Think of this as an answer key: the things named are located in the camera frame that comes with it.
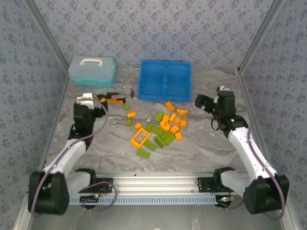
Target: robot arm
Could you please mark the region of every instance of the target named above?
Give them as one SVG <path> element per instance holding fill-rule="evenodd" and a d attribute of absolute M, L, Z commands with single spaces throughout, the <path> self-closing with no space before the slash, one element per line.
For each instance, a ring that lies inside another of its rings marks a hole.
<path fill-rule="evenodd" d="M 36 213 L 64 214 L 68 208 L 70 195 L 78 193 L 90 184 L 94 184 L 93 170 L 80 169 L 69 176 L 76 161 L 88 150 L 93 136 L 95 119 L 105 115 L 102 104 L 108 110 L 107 102 L 93 98 L 92 93 L 85 93 L 77 98 L 74 104 L 73 119 L 68 141 L 64 149 L 58 154 L 51 164 L 41 172 L 33 172 L 29 179 L 28 210 L 31 211 L 34 196 L 43 176 L 47 176 L 40 189 L 35 205 Z"/>
<path fill-rule="evenodd" d="M 244 204 L 251 214 L 280 209 L 281 199 L 277 188 L 251 151 L 248 141 L 265 167 L 274 175 L 285 200 L 289 181 L 286 176 L 278 175 L 277 171 L 267 162 L 252 136 L 248 140 L 248 125 L 243 117 L 236 115 L 234 93 L 225 87 L 219 87 L 215 99 L 200 94 L 195 105 L 198 108 L 204 106 L 204 111 L 213 115 L 213 120 L 218 123 L 218 129 L 223 131 L 225 137 L 234 145 L 249 175 L 249 179 L 246 179 L 232 168 L 218 169 L 213 176 L 220 177 L 216 180 L 220 183 L 219 186 L 228 187 L 243 197 Z"/>

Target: white handle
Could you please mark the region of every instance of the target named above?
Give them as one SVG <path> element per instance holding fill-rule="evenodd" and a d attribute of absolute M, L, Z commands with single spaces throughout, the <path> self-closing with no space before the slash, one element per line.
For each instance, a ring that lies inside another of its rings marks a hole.
<path fill-rule="evenodd" d="M 83 65 L 86 61 L 96 61 L 96 62 L 99 62 L 99 66 L 102 66 L 102 60 L 100 59 L 94 59 L 94 58 L 86 58 L 86 59 L 83 59 L 80 63 L 80 65 Z"/>

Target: building block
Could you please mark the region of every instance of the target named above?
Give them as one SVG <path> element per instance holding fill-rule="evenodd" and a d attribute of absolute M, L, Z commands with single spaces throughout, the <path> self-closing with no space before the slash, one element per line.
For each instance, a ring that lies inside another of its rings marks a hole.
<path fill-rule="evenodd" d="M 175 136 L 176 136 L 176 139 L 177 139 L 177 140 L 182 140 L 182 135 L 181 135 L 181 133 L 177 132 L 177 133 L 175 133 Z"/>
<path fill-rule="evenodd" d="M 171 132 L 172 132 L 172 134 L 175 134 L 175 133 L 177 133 L 178 131 L 179 131 L 179 127 L 178 127 L 177 125 L 171 127 Z"/>
<path fill-rule="evenodd" d="M 173 142 L 173 140 L 175 140 L 175 138 L 175 135 L 169 134 L 168 137 L 164 140 L 164 142 L 167 146 L 169 146 Z"/>
<path fill-rule="evenodd" d="M 166 102 L 165 106 L 167 107 L 167 109 L 172 112 L 175 110 L 175 107 L 173 106 L 173 104 L 171 102 Z"/>
<path fill-rule="evenodd" d="M 168 120 L 169 120 L 169 115 L 164 114 L 162 120 L 168 122 Z"/>
<path fill-rule="evenodd" d="M 161 121 L 160 127 L 163 131 L 169 131 L 170 128 L 171 128 L 171 126 L 169 125 L 169 123 L 167 121 Z"/>
<path fill-rule="evenodd" d="M 146 152 L 146 151 L 141 150 L 141 149 L 139 149 L 136 154 L 139 155 L 140 157 L 145 158 L 145 159 L 148 159 L 149 156 L 150 156 L 149 152 Z"/>
<path fill-rule="evenodd" d="M 155 116 L 155 121 L 156 122 L 160 122 L 161 121 L 161 119 L 162 119 L 162 117 L 163 117 L 163 115 L 164 115 L 164 113 L 162 112 L 162 111 L 159 111 L 158 113 L 157 113 L 157 116 Z"/>
<path fill-rule="evenodd" d="M 163 134 L 163 130 L 160 128 L 157 128 L 156 126 L 153 126 L 151 132 L 159 136 Z"/>
<path fill-rule="evenodd" d="M 169 132 L 163 132 L 163 134 L 160 137 L 163 141 L 165 141 L 169 135 L 171 135 Z"/>
<path fill-rule="evenodd" d="M 165 142 L 160 137 L 155 137 L 154 141 L 160 148 L 165 146 Z"/>
<path fill-rule="evenodd" d="M 145 138 L 139 143 L 135 139 L 140 133 L 145 133 Z M 136 147 L 138 150 L 142 147 L 142 145 L 147 141 L 147 139 L 150 137 L 150 133 L 147 132 L 145 129 L 140 128 L 139 131 L 133 136 L 133 138 L 130 140 L 131 145 Z"/>
<path fill-rule="evenodd" d="M 131 111 L 127 113 L 128 118 L 134 118 L 136 116 L 136 112 L 135 111 Z"/>
<path fill-rule="evenodd" d="M 186 116 L 188 114 L 188 111 L 185 109 L 177 109 L 177 113 L 179 116 Z"/>
<path fill-rule="evenodd" d="M 187 127 L 187 122 L 188 122 L 187 118 L 182 118 L 181 122 L 180 122 L 180 128 L 186 128 Z"/>
<path fill-rule="evenodd" d="M 144 146 L 147 147 L 148 149 L 150 149 L 151 151 L 155 151 L 155 149 L 157 148 L 157 146 L 155 144 L 153 144 L 150 141 L 145 141 Z"/>
<path fill-rule="evenodd" d="M 126 122 L 126 126 L 131 127 L 132 126 L 132 120 L 128 119 L 128 121 Z"/>
<path fill-rule="evenodd" d="M 130 104 L 125 104 L 125 110 L 130 110 L 130 109 L 131 109 Z"/>
<path fill-rule="evenodd" d="M 134 128 L 135 128 L 136 130 L 139 130 L 140 128 L 143 128 L 143 126 L 142 126 L 141 123 L 136 123 L 135 126 L 134 126 Z"/>
<path fill-rule="evenodd" d="M 176 118 L 174 119 L 174 122 L 177 123 L 177 124 L 179 124 L 179 123 L 180 123 L 180 118 L 179 118 L 179 117 L 176 117 Z"/>
<path fill-rule="evenodd" d="M 154 127 L 153 123 L 149 123 L 149 124 L 146 126 L 145 130 L 146 130 L 147 132 L 150 132 L 150 131 L 152 130 L 153 127 Z"/>
<path fill-rule="evenodd" d="M 177 116 L 176 114 L 172 114 L 171 117 L 169 118 L 169 122 L 174 122 L 176 116 Z"/>

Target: blue storage bin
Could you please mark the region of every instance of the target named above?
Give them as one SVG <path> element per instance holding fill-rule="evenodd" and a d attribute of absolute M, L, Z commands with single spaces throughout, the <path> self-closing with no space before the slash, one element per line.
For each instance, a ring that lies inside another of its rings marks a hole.
<path fill-rule="evenodd" d="M 116 65 L 111 57 L 75 56 L 68 69 L 77 85 L 113 86 Z"/>
<path fill-rule="evenodd" d="M 142 61 L 138 96 L 145 100 L 189 102 L 191 64 L 175 61 Z"/>

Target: patterned wallpaper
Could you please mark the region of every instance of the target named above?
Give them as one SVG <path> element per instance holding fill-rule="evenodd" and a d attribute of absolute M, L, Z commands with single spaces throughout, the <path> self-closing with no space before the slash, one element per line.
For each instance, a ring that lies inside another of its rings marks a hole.
<path fill-rule="evenodd" d="M 35 0 L 70 63 L 75 55 L 238 66 L 272 0 Z"/>
<path fill-rule="evenodd" d="M 289 0 L 244 76 L 262 97 L 260 125 L 272 163 L 289 178 L 289 196 L 307 230 L 306 63 L 307 2 Z"/>
<path fill-rule="evenodd" d="M 10 230 L 66 76 L 23 1 L 1 0 L 0 9 L 0 230 Z"/>

